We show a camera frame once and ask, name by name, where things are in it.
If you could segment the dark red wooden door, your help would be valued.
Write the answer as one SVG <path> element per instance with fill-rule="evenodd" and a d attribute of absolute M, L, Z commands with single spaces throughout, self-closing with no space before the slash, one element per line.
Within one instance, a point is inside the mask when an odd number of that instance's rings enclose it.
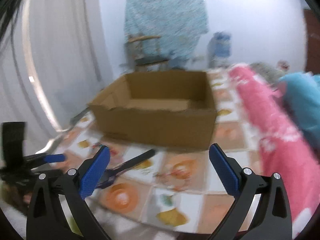
<path fill-rule="evenodd" d="M 305 70 L 313 74 L 320 72 L 320 24 L 310 9 L 304 9 L 307 32 L 307 63 Z"/>

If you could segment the water dispenser with bottle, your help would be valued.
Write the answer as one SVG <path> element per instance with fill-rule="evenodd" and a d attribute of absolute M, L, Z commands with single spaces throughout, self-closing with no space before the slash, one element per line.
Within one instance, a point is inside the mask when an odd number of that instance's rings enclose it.
<path fill-rule="evenodd" d="M 225 31 L 215 32 L 207 51 L 209 68 L 227 68 L 231 56 L 231 34 Z"/>

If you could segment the white curtain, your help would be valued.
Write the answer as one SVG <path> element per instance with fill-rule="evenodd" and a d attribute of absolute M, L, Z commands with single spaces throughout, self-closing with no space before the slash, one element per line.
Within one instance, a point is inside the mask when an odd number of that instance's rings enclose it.
<path fill-rule="evenodd" d="M 26 155 L 112 79 L 99 0 L 1 0 L 1 122 L 25 122 Z"/>

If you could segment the dark blue wrist watch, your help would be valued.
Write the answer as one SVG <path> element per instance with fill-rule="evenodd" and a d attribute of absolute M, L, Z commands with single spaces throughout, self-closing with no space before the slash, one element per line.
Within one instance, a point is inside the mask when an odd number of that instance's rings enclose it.
<path fill-rule="evenodd" d="M 106 169 L 101 176 L 96 189 L 105 189 L 109 186 L 111 186 L 116 178 L 120 176 L 121 174 L 127 172 L 128 170 L 133 169 L 134 167 L 138 166 L 139 164 L 143 163 L 146 160 L 149 160 L 156 154 L 155 149 L 150 149 L 142 154 L 140 154 L 137 157 L 134 157 L 128 161 L 125 161 L 124 163 L 120 164 L 119 166 L 113 168 L 113 169 Z"/>

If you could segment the pink floral blanket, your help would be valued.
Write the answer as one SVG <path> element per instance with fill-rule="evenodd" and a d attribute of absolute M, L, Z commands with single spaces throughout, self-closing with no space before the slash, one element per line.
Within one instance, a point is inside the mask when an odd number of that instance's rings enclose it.
<path fill-rule="evenodd" d="M 296 238 L 319 205 L 319 162 L 280 106 L 278 92 L 247 64 L 231 66 L 228 75 L 258 133 L 263 174 L 277 172 L 283 179 L 292 215 L 292 237 Z"/>

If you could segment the blue quilt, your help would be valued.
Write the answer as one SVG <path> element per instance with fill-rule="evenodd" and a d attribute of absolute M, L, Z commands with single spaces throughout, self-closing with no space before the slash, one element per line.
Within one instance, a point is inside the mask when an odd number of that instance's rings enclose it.
<path fill-rule="evenodd" d="M 291 73 L 278 81 L 284 105 L 311 147 L 319 151 L 319 75 Z"/>

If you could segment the grey blanket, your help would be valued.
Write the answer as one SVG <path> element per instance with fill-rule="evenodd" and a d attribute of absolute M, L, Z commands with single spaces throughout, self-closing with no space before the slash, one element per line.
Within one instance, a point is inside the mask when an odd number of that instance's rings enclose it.
<path fill-rule="evenodd" d="M 263 62 L 250 64 L 250 68 L 259 74 L 269 85 L 274 86 L 286 73 Z"/>

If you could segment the wooden chair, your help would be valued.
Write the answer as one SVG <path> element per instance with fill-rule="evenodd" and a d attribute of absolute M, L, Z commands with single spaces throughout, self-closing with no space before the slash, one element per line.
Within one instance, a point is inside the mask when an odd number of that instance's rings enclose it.
<path fill-rule="evenodd" d="M 148 67 L 158 65 L 167 69 L 169 58 L 161 53 L 160 35 L 128 35 L 127 52 L 131 57 L 135 72 L 147 71 Z"/>

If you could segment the brown cardboard box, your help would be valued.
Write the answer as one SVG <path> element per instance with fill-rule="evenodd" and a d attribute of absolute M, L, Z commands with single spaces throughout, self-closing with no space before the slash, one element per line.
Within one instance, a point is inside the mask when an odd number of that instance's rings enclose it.
<path fill-rule="evenodd" d="M 107 138 L 206 150 L 217 110 L 206 72 L 170 70 L 125 74 L 88 104 Z"/>

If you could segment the ginkgo patterned bed sheet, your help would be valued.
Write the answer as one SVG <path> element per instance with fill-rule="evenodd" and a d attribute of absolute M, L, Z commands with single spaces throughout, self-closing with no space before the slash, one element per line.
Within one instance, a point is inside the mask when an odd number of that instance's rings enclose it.
<path fill-rule="evenodd" d="M 208 75 L 219 115 L 213 141 L 240 166 L 261 174 L 258 135 L 244 118 L 227 72 L 215 69 Z M 67 157 L 57 167 L 64 171 L 79 167 L 102 144 L 111 150 L 109 168 L 149 149 L 147 145 L 103 138 L 93 115 L 87 113 L 56 149 L 56 153 Z M 160 148 L 152 158 L 119 176 L 110 187 L 96 190 L 86 201 L 101 225 L 116 232 L 129 222 L 170 232 L 205 234 L 220 223 L 233 197 L 226 193 L 207 151 Z"/>

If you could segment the teal patterned wall cloth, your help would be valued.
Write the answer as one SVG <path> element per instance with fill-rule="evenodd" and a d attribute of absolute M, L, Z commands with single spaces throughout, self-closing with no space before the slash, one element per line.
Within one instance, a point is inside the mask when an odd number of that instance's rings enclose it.
<path fill-rule="evenodd" d="M 189 60 L 202 35 L 208 33 L 204 0 L 126 0 L 127 37 L 160 36 L 161 54 Z"/>

